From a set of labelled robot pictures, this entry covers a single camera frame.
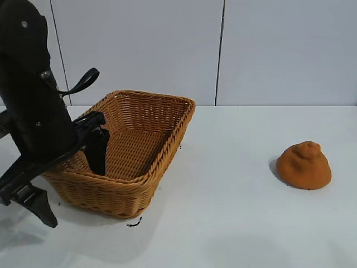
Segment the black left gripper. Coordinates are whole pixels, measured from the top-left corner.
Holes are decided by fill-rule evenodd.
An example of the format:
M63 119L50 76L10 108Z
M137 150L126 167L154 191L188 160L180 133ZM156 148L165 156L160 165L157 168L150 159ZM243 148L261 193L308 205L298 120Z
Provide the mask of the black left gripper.
M32 212L43 224L55 228L47 191L31 180L83 151L91 171L104 176L109 131L103 129L102 112L92 111L71 120L62 96L47 71L39 78L26 75L1 90L7 109L1 112L3 135L10 134L20 157L1 177L1 204L11 201Z

